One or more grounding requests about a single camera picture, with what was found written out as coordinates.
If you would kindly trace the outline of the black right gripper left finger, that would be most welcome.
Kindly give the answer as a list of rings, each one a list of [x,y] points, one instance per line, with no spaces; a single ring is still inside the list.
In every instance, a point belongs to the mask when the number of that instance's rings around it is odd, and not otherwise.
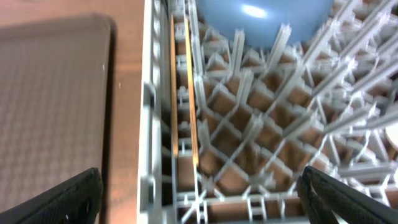
[[[1,213],[1,223],[94,223],[103,199],[103,181],[96,167],[54,186]]]

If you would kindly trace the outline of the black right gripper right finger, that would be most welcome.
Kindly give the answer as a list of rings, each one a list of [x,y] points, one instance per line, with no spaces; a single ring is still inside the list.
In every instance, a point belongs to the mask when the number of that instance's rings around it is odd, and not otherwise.
[[[397,210],[307,166],[297,181],[297,194],[310,223],[397,224]]]

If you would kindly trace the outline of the dark blue plate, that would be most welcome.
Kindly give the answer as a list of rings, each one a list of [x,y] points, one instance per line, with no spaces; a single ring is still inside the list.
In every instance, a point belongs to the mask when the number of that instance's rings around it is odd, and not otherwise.
[[[290,26],[289,45],[310,40],[327,21],[333,0],[197,0],[203,20],[229,40],[237,29],[250,47],[269,49],[281,25]]]

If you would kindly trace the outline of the wooden chopstick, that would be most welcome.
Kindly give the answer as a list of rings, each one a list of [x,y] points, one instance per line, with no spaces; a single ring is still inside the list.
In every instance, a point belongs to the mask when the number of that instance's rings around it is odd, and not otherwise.
[[[186,48],[186,61],[187,61],[187,81],[188,81],[188,97],[189,97],[189,110],[190,110],[190,126],[191,126],[191,139],[192,139],[192,161],[195,167],[199,164],[198,156],[198,138],[197,138],[197,117],[195,108],[195,89],[193,78],[193,62],[192,62],[192,49],[190,41],[189,20],[185,18],[185,48]]]
[[[172,152],[174,158],[178,157],[178,106],[177,106],[177,69],[175,53],[175,21],[170,15],[170,83],[171,83],[171,129]]]

